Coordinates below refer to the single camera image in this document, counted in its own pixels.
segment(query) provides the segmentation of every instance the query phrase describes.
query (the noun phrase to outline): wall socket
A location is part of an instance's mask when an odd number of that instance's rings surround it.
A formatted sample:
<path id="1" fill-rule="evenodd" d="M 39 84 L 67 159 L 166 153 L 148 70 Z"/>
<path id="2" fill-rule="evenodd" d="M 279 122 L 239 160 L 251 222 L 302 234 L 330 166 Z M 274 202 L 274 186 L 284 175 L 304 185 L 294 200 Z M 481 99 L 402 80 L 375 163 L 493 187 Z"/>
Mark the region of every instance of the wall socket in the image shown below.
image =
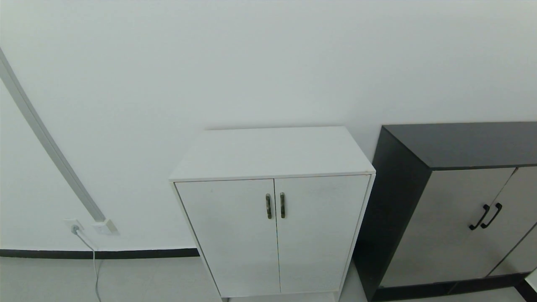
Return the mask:
<path id="1" fill-rule="evenodd" d="M 73 226 L 73 225 L 78 226 L 78 229 L 80 231 L 82 231 L 84 229 L 82 227 L 82 225 L 80 224 L 80 222 L 78 222 L 78 220 L 76 218 L 65 218 L 63 220 L 63 223 L 65 223 L 65 225 L 69 228 L 69 231 L 71 231 L 71 226 Z"/>

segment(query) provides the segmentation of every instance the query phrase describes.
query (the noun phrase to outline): cabinet top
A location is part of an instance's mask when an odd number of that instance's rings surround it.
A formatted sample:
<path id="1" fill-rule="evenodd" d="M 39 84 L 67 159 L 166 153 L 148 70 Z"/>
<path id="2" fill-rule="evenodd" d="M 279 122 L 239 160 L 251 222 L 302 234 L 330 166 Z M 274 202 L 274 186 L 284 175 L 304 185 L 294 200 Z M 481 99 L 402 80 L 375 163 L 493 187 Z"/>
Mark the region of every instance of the cabinet top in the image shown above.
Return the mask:
<path id="1" fill-rule="evenodd" d="M 374 173 L 343 126 L 259 128 L 203 131 L 170 181 Z"/>
<path id="2" fill-rule="evenodd" d="M 383 128 L 433 170 L 537 166 L 537 122 Z"/>

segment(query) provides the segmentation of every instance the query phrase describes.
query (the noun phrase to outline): metal handle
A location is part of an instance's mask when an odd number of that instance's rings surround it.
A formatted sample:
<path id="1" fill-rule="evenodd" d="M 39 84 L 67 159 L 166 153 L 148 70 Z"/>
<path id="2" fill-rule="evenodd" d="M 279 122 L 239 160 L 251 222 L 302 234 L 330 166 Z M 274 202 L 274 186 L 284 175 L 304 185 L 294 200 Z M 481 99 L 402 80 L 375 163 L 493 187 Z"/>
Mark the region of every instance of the metal handle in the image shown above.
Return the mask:
<path id="1" fill-rule="evenodd" d="M 496 216 L 498 216 L 498 214 L 500 214 L 500 211 L 502 210 L 502 204 L 501 203 L 497 203 L 496 204 L 496 208 L 498 209 L 498 211 L 496 211 L 496 214 L 494 214 L 494 216 L 492 217 L 492 219 L 489 221 L 488 224 L 481 224 L 481 227 L 482 228 L 488 228 L 490 226 L 490 224 L 494 221 L 494 218 L 496 218 Z"/>
<path id="2" fill-rule="evenodd" d="M 483 205 L 483 208 L 485 209 L 485 213 L 483 214 L 483 216 L 481 216 L 481 219 L 477 222 L 476 225 L 470 225 L 469 228 L 473 231 L 475 229 L 477 229 L 477 227 L 479 226 L 479 224 L 483 221 L 483 219 L 485 219 L 485 216 L 487 216 L 487 214 L 489 213 L 489 210 L 490 210 L 490 206 L 488 205 Z"/>
<path id="3" fill-rule="evenodd" d="M 265 200 L 267 201 L 267 217 L 272 219 L 272 211 L 270 209 L 270 194 L 265 195 Z"/>
<path id="4" fill-rule="evenodd" d="M 283 192 L 280 193 L 280 212 L 281 217 L 285 218 L 285 194 Z"/>

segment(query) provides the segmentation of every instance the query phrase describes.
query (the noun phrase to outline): electrical outlet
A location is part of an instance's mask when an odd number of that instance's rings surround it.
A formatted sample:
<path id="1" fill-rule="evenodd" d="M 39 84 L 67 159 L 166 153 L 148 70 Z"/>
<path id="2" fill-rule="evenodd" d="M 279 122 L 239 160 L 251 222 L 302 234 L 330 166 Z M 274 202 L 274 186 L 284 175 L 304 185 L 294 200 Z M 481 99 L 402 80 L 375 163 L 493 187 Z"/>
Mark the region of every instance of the electrical outlet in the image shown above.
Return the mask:
<path id="1" fill-rule="evenodd" d="M 92 226 L 97 233 L 102 235 L 112 235 L 117 232 L 114 223 L 108 218 L 103 222 L 95 222 Z"/>
<path id="2" fill-rule="evenodd" d="M 78 222 L 78 220 L 76 218 L 65 218 L 63 220 L 63 223 L 65 223 L 65 225 L 69 228 L 69 231 L 71 231 L 71 226 L 73 226 L 73 225 L 78 226 L 78 229 L 80 231 L 82 231 L 84 229 L 82 227 L 82 225 L 80 224 L 80 222 Z"/>

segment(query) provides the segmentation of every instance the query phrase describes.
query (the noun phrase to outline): cabinet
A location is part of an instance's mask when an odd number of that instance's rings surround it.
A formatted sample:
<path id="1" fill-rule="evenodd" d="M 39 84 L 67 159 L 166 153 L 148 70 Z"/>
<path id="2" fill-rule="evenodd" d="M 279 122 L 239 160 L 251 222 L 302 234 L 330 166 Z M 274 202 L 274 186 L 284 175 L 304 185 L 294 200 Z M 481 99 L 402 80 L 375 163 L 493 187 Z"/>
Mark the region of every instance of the cabinet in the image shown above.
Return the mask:
<path id="1" fill-rule="evenodd" d="M 345 127 L 204 131 L 170 181 L 223 299 L 339 298 L 375 170 Z"/>
<path id="2" fill-rule="evenodd" d="M 383 126 L 354 251 L 367 298 L 513 286 L 531 272 L 536 137 L 537 123 Z"/>

